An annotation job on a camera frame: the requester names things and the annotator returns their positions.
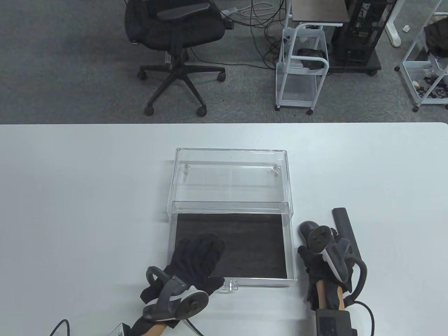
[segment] black bag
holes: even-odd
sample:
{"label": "black bag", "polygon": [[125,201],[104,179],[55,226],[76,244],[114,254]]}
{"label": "black bag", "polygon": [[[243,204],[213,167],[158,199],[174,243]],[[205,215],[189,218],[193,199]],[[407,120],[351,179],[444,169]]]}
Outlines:
{"label": "black bag", "polygon": [[425,27],[429,53],[439,58],[448,57],[448,17]]}

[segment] black glove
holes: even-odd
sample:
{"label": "black glove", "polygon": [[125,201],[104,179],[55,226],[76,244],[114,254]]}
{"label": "black glove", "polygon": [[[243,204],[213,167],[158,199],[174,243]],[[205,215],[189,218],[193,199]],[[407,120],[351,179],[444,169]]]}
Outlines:
{"label": "black glove", "polygon": [[[341,237],[335,229],[332,229],[332,231],[335,242],[339,242]],[[306,299],[311,304],[311,309],[316,310],[319,308],[319,297],[316,288],[316,283],[319,280],[323,280],[324,282],[327,309],[339,309],[337,288],[341,287],[343,292],[352,292],[353,263],[345,261],[349,271],[349,279],[347,282],[341,283],[333,274],[328,263],[323,260],[321,254],[314,254],[307,246],[300,246],[297,252],[302,258],[309,276],[308,295]]]}
{"label": "black glove", "polygon": [[[222,287],[223,277],[210,277],[224,252],[224,241],[217,235],[206,234],[193,240],[182,239],[172,254],[171,263],[165,267],[164,272],[175,275],[188,286],[203,290],[209,296]],[[162,291],[162,281],[157,279],[155,286],[143,290],[140,298],[145,304],[159,297]],[[174,328],[179,321],[165,322]],[[155,325],[143,317],[139,318],[131,328],[130,336],[141,336]]]}

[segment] gray carpet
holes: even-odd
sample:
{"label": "gray carpet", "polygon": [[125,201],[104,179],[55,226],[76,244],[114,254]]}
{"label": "gray carpet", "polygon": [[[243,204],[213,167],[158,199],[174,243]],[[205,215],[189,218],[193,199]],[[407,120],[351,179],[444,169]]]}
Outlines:
{"label": "gray carpet", "polygon": [[[223,9],[249,3],[217,0]],[[214,74],[191,76],[208,108],[208,115],[200,119],[194,113],[199,104],[182,82],[170,87],[154,104],[153,117],[142,114],[165,74],[148,73],[145,82],[135,74],[139,65],[163,63],[164,53],[134,46],[127,40],[123,1],[1,1],[0,123],[448,123],[448,111],[443,106],[422,106],[418,113],[412,112],[407,89],[393,71],[434,3],[407,0],[396,21],[399,28],[411,25],[409,33],[401,32],[402,47],[393,48],[384,33],[377,46],[383,70],[373,78],[364,74],[331,75],[312,116],[301,109],[273,110],[273,71],[227,66],[224,83],[217,82]],[[257,33],[257,42],[263,50],[266,48],[261,32]],[[226,31],[222,40],[195,51],[209,61],[260,61],[250,30],[243,26]],[[196,62],[192,55],[190,60]]]}

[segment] white metal cart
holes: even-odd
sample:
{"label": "white metal cart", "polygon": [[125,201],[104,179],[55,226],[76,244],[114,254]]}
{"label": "white metal cart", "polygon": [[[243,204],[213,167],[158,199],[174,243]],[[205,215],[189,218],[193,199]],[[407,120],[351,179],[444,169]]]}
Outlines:
{"label": "white metal cart", "polygon": [[[307,26],[318,26],[319,29],[306,29]],[[276,65],[276,111],[280,110],[280,106],[308,107],[310,109],[306,113],[313,114],[330,67],[324,26],[340,27],[342,23],[303,23],[296,28],[283,29],[279,61]],[[301,48],[321,50],[325,58],[295,55]],[[303,65],[303,61],[321,62],[323,67],[310,69]]]}
{"label": "white metal cart", "polygon": [[431,15],[418,32],[401,65],[395,67],[395,71],[401,71],[412,98],[416,103],[413,108],[414,112],[418,112],[420,106],[424,104],[445,104],[445,108],[448,109],[448,92],[446,92],[448,90],[440,85],[442,80],[443,84],[448,84],[448,78],[445,78],[448,74],[448,58],[439,59],[430,54],[428,60],[408,60],[416,46],[424,48],[428,52],[424,28],[434,16],[448,15],[446,12],[437,12],[442,1],[439,0],[437,2]]}

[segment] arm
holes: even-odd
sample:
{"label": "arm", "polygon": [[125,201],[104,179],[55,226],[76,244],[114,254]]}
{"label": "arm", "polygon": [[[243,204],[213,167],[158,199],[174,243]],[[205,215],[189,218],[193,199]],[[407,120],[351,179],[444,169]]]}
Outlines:
{"label": "arm", "polygon": [[166,327],[167,325],[165,323],[157,323],[142,336],[160,336],[165,331]]}

